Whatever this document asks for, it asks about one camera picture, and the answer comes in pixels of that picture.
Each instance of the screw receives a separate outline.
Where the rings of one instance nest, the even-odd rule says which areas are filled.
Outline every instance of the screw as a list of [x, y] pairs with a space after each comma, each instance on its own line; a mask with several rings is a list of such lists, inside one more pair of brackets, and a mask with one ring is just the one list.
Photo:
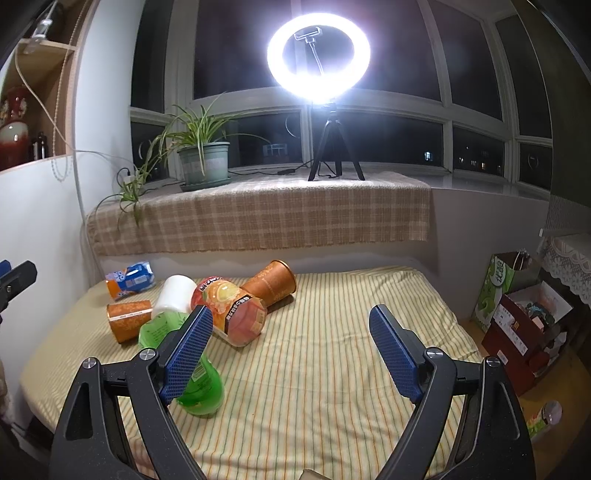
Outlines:
[[486, 364], [489, 367], [496, 368], [501, 365], [501, 361], [495, 356], [490, 356], [489, 358], [486, 359]]
[[156, 350], [153, 348], [146, 348], [139, 353], [142, 360], [152, 360], [156, 356]]
[[427, 348], [427, 356], [433, 359], [441, 358], [443, 356], [443, 351], [435, 346], [432, 346]]
[[84, 361], [82, 362], [82, 366], [83, 366], [84, 368], [86, 368], [87, 370], [88, 370], [88, 369], [91, 369], [91, 368], [92, 368], [92, 367], [94, 367], [95, 365], [96, 365], [96, 358], [94, 358], [93, 356], [91, 356], [91, 357], [87, 358], [86, 360], [84, 360]]

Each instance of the ring light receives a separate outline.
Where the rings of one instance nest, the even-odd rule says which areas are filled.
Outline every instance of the ring light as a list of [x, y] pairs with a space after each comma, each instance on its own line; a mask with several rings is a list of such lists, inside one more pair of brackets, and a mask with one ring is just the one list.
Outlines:
[[[321, 76], [291, 73], [283, 60], [285, 44], [296, 32], [318, 25], [338, 28], [345, 33], [353, 43], [353, 60], [336, 73]], [[369, 41], [352, 21], [333, 14], [307, 14], [290, 20], [277, 30], [269, 42], [267, 62], [272, 75], [283, 88], [297, 96], [322, 103], [334, 99], [361, 80], [369, 66], [369, 55]]]

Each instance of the red vase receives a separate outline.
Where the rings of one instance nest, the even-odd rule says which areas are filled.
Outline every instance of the red vase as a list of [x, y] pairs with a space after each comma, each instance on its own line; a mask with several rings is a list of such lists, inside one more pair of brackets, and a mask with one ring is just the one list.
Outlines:
[[29, 129], [23, 120], [27, 96], [24, 86], [15, 87], [0, 103], [0, 170], [29, 161]]

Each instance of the snack bag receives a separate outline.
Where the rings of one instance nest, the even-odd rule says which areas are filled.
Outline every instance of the snack bag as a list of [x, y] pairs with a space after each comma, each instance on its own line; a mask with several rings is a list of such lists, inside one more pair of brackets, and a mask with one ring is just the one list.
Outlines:
[[118, 300], [150, 288], [154, 285], [154, 273], [149, 262], [140, 262], [105, 275], [105, 281], [111, 298]]

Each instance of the striped bed sheet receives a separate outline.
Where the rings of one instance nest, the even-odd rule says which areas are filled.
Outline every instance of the striped bed sheet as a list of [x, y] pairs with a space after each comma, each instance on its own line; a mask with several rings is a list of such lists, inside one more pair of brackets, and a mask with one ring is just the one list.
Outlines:
[[[297, 275], [295, 301], [271, 313], [262, 335], [236, 349], [211, 338], [207, 355], [226, 398], [217, 413], [193, 417], [176, 402], [176, 425], [210, 480], [298, 479], [304, 468], [333, 480], [374, 479], [413, 410], [401, 397], [368, 329], [383, 303], [427, 346], [481, 361], [473, 340], [418, 271], [406, 267]], [[240, 284], [244, 279], [232, 279]], [[161, 285], [127, 301], [155, 302]], [[104, 284], [92, 287], [30, 359], [21, 385], [33, 413], [51, 430], [82, 360], [124, 361], [136, 345], [115, 342]], [[454, 397], [429, 475], [443, 470], [462, 410]], [[138, 469], [153, 475], [129, 399], [122, 416]]]

